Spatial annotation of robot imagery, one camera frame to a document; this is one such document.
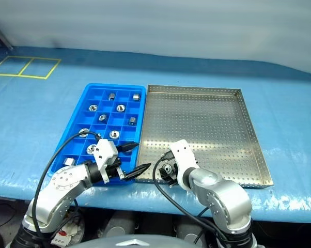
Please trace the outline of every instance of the metal cylinder part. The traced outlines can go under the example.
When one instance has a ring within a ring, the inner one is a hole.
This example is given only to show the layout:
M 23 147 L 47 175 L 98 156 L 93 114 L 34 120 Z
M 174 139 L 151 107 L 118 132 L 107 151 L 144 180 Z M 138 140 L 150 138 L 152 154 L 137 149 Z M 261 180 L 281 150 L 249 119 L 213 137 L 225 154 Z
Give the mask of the metal cylinder part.
M 118 112 L 124 112 L 126 110 L 126 106 L 124 106 L 123 104 L 117 105 L 116 110 Z
M 130 117 L 129 121 L 128 121 L 128 124 L 131 125 L 131 126 L 134 126 L 134 125 L 136 125 L 136 122 L 137 122 L 136 117 Z
M 140 97 L 139 94 L 135 93 L 135 94 L 133 95 L 133 100 L 134 100 L 134 101 L 139 101 L 140 99 L 141 99 L 141 97 Z
M 111 93 L 111 94 L 108 96 L 108 99 L 109 99 L 110 101 L 114 101 L 114 99 L 115 99 L 115 94 L 114 94 L 114 93 Z
M 90 111 L 97 111 L 97 108 L 98 108 L 98 106 L 93 104 L 93 105 L 90 105 L 89 110 Z
M 91 144 L 90 146 L 87 147 L 87 154 L 89 155 L 93 155 L 94 150 L 95 150 L 96 145 L 95 144 Z
M 109 136 L 110 136 L 110 138 L 116 140 L 119 138 L 120 133 L 119 133 L 119 131 L 113 130 L 110 132 Z
M 102 114 L 98 118 L 99 121 L 105 121 L 106 119 L 107 119 L 107 115 L 106 114 Z
M 89 129 L 88 129 L 88 128 L 82 128 L 82 129 L 79 131 L 79 133 L 83 133 L 83 132 L 89 132 Z M 88 136 L 87 133 L 79 135 L 79 137 L 81 137 L 81 138 L 85 138 L 86 136 Z
M 108 222 L 103 237 L 122 236 L 135 232 L 136 216 L 133 211 L 116 211 Z
M 170 164 L 164 164 L 162 168 L 166 171 L 167 174 L 170 174 L 173 171 L 173 168 Z
M 186 216 L 180 216 L 176 226 L 176 236 L 193 244 L 201 230 L 202 228 L 200 226 L 189 220 Z M 207 248 L 204 234 L 198 239 L 196 246 Z

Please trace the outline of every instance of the perforated metal tray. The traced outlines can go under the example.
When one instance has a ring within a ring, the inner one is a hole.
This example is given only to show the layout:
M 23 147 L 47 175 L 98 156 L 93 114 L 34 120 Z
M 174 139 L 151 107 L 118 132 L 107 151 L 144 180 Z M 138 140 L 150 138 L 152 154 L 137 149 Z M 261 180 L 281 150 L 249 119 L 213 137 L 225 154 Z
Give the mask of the perforated metal tray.
M 240 89 L 149 85 L 138 164 L 155 163 L 181 139 L 200 167 L 243 187 L 273 185 Z M 152 170 L 137 181 L 152 180 Z

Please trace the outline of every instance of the blue plastic tray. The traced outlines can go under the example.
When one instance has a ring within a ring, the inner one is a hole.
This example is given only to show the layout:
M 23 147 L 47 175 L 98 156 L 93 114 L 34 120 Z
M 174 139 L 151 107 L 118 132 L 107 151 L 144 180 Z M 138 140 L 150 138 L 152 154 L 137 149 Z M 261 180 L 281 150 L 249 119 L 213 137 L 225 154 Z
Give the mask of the blue plastic tray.
M 110 93 L 115 94 L 114 101 L 108 100 Z M 139 101 L 133 100 L 133 95 L 138 93 L 141 97 Z M 66 129 L 59 141 L 56 149 L 70 136 L 78 133 L 82 128 L 88 128 L 92 132 L 100 133 L 102 138 L 112 140 L 115 145 L 126 142 L 139 142 L 142 132 L 142 123 L 144 108 L 146 102 L 146 92 L 143 86 L 133 85 L 115 85 L 115 84 L 88 84 L 84 89 L 79 102 L 66 126 Z M 97 111 L 90 111 L 90 105 L 97 105 Z M 116 110 L 117 105 L 126 106 L 124 112 Z M 99 121 L 100 115 L 106 114 L 106 121 Z M 130 117 L 136 117 L 135 126 L 128 124 Z M 120 132 L 119 139 L 111 139 L 109 133 L 112 130 Z M 52 164 L 49 175 L 53 175 L 57 170 L 63 167 L 66 158 L 76 159 L 76 164 L 82 164 L 86 160 L 94 160 L 92 155 L 88 155 L 86 149 L 89 145 L 96 144 L 95 137 L 88 135 L 85 138 L 76 137 L 62 150 L 54 163 Z M 132 152 L 120 152 L 121 168 L 126 173 L 134 170 L 136 166 L 138 148 Z M 126 181 L 120 181 L 119 178 L 111 178 L 109 184 L 122 184 Z

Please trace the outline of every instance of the gray wall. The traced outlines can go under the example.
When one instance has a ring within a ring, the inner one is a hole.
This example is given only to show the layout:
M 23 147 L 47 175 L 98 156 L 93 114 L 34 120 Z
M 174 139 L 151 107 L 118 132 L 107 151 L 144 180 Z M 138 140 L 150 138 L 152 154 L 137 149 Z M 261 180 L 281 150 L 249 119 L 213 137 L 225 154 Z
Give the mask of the gray wall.
M 0 0 L 13 45 L 250 59 L 311 72 L 311 0 Z

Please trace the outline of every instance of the blue plastic sheet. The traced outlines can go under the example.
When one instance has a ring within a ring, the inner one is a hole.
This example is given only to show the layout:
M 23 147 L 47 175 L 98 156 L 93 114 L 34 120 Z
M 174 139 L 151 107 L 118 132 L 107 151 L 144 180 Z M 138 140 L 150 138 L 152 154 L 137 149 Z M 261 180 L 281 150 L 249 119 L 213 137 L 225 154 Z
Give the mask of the blue plastic sheet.
M 60 58 L 61 63 L 47 80 L 0 76 L 1 197 L 32 199 L 41 172 L 90 82 L 241 88 L 275 183 L 247 190 L 252 217 L 311 223 L 311 74 L 254 61 L 38 48 L 18 48 L 16 53 Z M 5 56 L 0 49 L 0 60 Z M 191 192 L 178 187 L 167 192 L 194 214 L 203 208 Z M 179 213 L 148 183 L 93 187 L 78 202 Z

